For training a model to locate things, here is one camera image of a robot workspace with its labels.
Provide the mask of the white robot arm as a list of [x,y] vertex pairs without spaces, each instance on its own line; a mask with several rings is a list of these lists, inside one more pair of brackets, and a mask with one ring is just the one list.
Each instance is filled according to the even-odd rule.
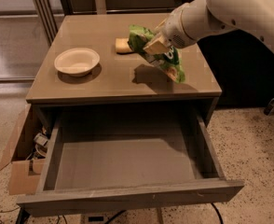
[[274,0],[194,0],[176,8],[157,28],[144,51],[183,49],[210,35],[242,30],[274,53]]

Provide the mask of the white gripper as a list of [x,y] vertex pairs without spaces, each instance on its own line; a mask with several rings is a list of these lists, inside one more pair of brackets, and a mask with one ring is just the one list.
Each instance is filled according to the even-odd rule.
[[156,26],[155,35],[145,44],[143,50],[150,54],[168,52],[173,45],[183,49],[197,43],[202,35],[202,9],[192,6],[176,8],[167,19]]

